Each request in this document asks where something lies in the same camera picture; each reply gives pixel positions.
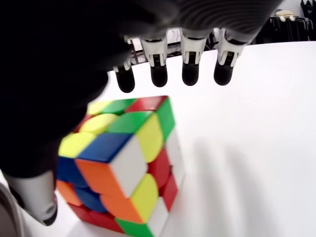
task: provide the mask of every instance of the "white table surface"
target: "white table surface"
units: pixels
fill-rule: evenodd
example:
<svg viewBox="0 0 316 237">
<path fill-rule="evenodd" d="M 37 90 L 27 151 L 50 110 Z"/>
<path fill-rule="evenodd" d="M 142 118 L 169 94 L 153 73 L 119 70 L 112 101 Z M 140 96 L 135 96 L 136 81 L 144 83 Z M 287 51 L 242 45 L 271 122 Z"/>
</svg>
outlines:
<svg viewBox="0 0 316 237">
<path fill-rule="evenodd" d="M 186 177 L 161 237 L 315 237 L 316 42 L 248 46 L 224 87 L 213 79 L 216 54 L 202 55 L 193 87 L 175 57 L 165 87 L 146 63 L 133 67 L 133 92 L 111 72 L 98 99 L 171 96 Z M 25 214 L 33 237 L 124 236 L 79 221 L 57 195 L 52 226 Z"/>
</svg>

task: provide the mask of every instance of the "rubik's cube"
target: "rubik's cube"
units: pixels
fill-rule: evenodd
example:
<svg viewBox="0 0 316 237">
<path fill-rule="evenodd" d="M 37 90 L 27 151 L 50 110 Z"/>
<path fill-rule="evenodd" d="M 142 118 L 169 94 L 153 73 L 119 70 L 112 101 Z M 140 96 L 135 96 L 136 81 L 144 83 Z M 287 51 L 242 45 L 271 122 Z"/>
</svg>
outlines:
<svg viewBox="0 0 316 237">
<path fill-rule="evenodd" d="M 184 177 L 167 96 L 95 102 L 60 145 L 57 189 L 83 221 L 158 237 Z"/>
</svg>

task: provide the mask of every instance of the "robotic hand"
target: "robotic hand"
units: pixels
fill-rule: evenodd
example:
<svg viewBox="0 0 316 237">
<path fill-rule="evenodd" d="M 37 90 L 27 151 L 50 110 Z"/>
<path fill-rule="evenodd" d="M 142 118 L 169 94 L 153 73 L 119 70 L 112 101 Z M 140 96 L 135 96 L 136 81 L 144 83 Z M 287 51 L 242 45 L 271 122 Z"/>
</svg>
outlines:
<svg viewBox="0 0 316 237">
<path fill-rule="evenodd" d="M 219 85 L 230 82 L 237 58 L 243 48 L 258 34 L 280 0 L 173 0 L 176 17 L 165 24 L 157 25 L 155 32 L 140 36 L 146 58 L 151 67 L 153 84 L 163 87 L 167 83 L 167 40 L 168 28 L 181 29 L 183 57 L 182 79 L 186 85 L 198 81 L 198 65 L 205 42 L 214 27 L 220 28 L 218 60 L 214 79 Z M 135 87 L 130 60 L 124 67 L 114 67 L 118 84 L 123 92 Z"/>
<path fill-rule="evenodd" d="M 57 216 L 60 141 L 105 88 L 113 68 L 123 92 L 135 87 L 130 46 L 140 37 L 154 85 L 167 83 L 168 28 L 181 28 L 182 78 L 198 80 L 204 45 L 220 28 L 214 78 L 226 85 L 243 48 L 281 0 L 83 0 L 9 5 L 3 34 L 0 169 L 19 205 L 44 225 Z"/>
</svg>

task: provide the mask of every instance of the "green sticker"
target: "green sticker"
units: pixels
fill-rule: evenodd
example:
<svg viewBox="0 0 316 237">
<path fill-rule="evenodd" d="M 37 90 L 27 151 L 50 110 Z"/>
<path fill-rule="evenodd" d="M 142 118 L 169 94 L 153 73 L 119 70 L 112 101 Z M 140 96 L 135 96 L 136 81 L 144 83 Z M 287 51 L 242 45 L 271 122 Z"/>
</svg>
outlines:
<svg viewBox="0 0 316 237">
<path fill-rule="evenodd" d="M 163 102 L 163 104 L 158 108 L 157 115 L 162 129 L 163 141 L 165 142 L 175 126 L 175 121 L 169 98 L 167 98 Z"/>
<path fill-rule="evenodd" d="M 129 221 L 124 221 L 119 218 L 115 218 L 116 222 L 123 229 L 125 234 L 135 237 L 154 237 L 149 230 L 147 224 L 137 224 Z"/>
<path fill-rule="evenodd" d="M 121 115 L 136 99 L 115 100 L 102 110 L 103 114 Z"/>
<path fill-rule="evenodd" d="M 113 133 L 136 133 L 153 112 L 130 112 L 121 115 L 107 129 Z"/>
</svg>

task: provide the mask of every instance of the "yellow sticker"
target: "yellow sticker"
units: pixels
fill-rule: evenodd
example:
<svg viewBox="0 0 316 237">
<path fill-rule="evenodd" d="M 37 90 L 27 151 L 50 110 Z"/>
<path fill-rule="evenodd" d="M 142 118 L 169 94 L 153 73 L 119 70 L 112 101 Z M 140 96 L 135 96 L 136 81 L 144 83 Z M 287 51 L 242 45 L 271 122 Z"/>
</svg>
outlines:
<svg viewBox="0 0 316 237">
<path fill-rule="evenodd" d="M 158 186 L 151 174 L 144 175 L 131 200 L 144 223 L 147 223 L 158 200 Z"/>
<path fill-rule="evenodd" d="M 155 113 L 136 132 L 136 137 L 146 162 L 152 162 L 159 154 L 163 144 L 162 130 Z"/>
<path fill-rule="evenodd" d="M 99 115 L 101 114 L 102 110 L 107 107 L 111 101 L 96 101 L 92 102 L 88 105 L 87 114 L 88 115 Z"/>
<path fill-rule="evenodd" d="M 92 133 L 72 133 L 62 140 L 58 155 L 76 158 L 95 138 Z"/>
<path fill-rule="evenodd" d="M 97 115 L 87 120 L 80 128 L 79 132 L 90 132 L 95 135 L 103 133 L 118 118 L 114 114 Z"/>
</svg>

